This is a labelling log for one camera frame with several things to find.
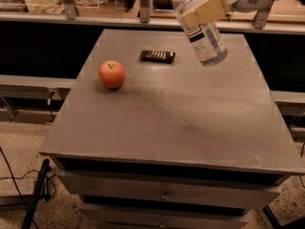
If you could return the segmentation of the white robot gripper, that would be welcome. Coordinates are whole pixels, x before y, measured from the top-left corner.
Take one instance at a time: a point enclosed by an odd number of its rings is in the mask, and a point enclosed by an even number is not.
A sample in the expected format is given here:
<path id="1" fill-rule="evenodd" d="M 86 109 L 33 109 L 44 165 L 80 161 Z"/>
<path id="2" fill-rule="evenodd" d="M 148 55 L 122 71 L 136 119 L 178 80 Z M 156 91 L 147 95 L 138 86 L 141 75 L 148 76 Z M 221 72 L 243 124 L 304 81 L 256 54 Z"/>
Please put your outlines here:
<path id="1" fill-rule="evenodd" d="M 192 0 L 181 10 L 187 28 L 208 24 L 226 16 L 227 12 L 251 12 L 269 9 L 274 0 Z"/>

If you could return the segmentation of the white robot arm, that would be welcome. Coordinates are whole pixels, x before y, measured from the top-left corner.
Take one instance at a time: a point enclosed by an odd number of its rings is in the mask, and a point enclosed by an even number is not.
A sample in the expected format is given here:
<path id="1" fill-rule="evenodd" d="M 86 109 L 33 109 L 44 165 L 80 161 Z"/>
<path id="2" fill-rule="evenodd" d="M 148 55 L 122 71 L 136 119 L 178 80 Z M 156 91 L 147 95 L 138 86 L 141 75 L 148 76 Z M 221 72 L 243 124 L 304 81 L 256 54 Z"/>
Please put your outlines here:
<path id="1" fill-rule="evenodd" d="M 190 28 L 222 19 L 230 11 L 256 11 L 253 25 L 256 29 L 263 29 L 274 1 L 276 0 L 187 0 L 177 12 Z"/>

